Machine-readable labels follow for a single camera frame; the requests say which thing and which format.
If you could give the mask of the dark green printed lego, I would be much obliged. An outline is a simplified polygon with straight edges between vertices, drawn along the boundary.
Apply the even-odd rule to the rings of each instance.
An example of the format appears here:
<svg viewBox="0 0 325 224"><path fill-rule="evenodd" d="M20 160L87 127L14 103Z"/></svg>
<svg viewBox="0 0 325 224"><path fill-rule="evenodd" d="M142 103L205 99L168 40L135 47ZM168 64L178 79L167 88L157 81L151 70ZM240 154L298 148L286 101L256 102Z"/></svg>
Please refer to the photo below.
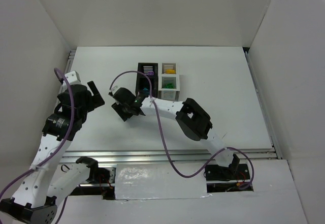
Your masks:
<svg viewBox="0 0 325 224"><path fill-rule="evenodd" d="M175 89L176 87L175 87L174 83L166 83L166 84L163 85L163 88L165 88L165 89Z"/></svg>

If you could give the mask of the yellow lego brick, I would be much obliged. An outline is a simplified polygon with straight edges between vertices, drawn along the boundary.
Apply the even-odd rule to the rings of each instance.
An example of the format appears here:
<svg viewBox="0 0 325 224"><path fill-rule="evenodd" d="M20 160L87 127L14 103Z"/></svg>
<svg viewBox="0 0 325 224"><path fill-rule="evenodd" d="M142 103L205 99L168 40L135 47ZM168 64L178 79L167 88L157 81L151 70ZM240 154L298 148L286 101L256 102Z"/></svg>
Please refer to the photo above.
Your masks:
<svg viewBox="0 0 325 224"><path fill-rule="evenodd" d="M176 71L173 69L167 69L166 74L176 74Z"/></svg>

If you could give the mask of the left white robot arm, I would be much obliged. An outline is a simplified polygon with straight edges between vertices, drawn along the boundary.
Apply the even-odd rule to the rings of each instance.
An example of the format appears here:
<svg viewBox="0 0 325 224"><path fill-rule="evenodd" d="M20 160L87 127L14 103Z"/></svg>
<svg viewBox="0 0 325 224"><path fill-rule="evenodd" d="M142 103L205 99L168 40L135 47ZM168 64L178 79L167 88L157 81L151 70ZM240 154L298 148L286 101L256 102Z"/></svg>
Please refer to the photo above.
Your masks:
<svg viewBox="0 0 325 224"><path fill-rule="evenodd" d="M5 189L21 180L15 193L1 200L1 212L22 223L52 223L58 205L82 182L99 183L98 162L82 156L75 166L57 181L54 173L87 114L104 105L95 83L73 84L58 96L59 104L45 122L38 152L30 168Z"/></svg>

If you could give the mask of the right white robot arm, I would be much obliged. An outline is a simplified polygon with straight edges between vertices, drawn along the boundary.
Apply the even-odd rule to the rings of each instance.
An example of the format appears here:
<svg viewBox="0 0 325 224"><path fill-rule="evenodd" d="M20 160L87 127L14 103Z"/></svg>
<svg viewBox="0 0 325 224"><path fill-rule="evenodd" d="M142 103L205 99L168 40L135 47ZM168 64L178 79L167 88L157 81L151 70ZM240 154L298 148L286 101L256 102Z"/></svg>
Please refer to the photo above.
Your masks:
<svg viewBox="0 0 325 224"><path fill-rule="evenodd" d="M234 175L239 158L225 147L222 139L213 130L210 115L194 100L168 101L152 97L149 92L134 95L126 88L110 91L115 103L112 108L123 121L133 116L156 115L159 131L162 132L160 118L176 121L189 139L200 142L216 160L222 175Z"/></svg>

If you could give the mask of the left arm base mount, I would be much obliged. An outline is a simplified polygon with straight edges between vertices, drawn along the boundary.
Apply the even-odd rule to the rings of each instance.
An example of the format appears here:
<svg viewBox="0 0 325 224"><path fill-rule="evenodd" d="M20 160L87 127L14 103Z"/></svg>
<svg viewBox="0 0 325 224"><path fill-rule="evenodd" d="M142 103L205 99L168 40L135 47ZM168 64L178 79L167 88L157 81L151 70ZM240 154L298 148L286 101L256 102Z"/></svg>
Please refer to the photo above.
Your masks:
<svg viewBox="0 0 325 224"><path fill-rule="evenodd" d="M102 200L115 200L116 168L99 168L94 180L80 183L70 196L98 196Z"/></svg>

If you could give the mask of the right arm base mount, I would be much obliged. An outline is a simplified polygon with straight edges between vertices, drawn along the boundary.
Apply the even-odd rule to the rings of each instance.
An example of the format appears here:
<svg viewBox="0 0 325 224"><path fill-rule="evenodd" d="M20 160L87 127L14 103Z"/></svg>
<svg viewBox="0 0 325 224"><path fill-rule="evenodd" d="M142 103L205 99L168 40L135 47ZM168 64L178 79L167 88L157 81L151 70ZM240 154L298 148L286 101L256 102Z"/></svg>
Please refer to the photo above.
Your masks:
<svg viewBox="0 0 325 224"><path fill-rule="evenodd" d="M234 173L217 165L208 165L203 176L207 182L207 193L253 191L252 186L240 189L240 186L250 182L251 176L247 164L239 164Z"/></svg>

